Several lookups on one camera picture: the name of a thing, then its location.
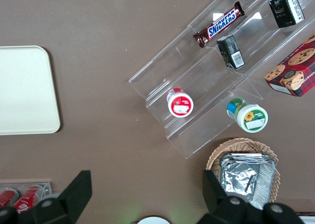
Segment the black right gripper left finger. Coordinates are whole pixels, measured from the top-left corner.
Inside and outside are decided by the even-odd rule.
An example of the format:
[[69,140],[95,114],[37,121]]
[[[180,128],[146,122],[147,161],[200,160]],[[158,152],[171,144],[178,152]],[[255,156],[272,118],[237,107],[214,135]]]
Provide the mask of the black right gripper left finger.
[[92,197],[89,170],[83,170],[56,198],[46,198],[31,209],[33,224],[74,224]]

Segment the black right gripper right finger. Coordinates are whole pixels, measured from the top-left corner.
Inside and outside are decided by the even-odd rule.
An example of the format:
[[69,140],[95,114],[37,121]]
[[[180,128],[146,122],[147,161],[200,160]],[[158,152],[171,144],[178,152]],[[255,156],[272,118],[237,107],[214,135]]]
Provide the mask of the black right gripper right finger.
[[211,170],[203,171],[202,192],[208,209],[200,224],[264,224],[263,211],[236,195],[227,195]]

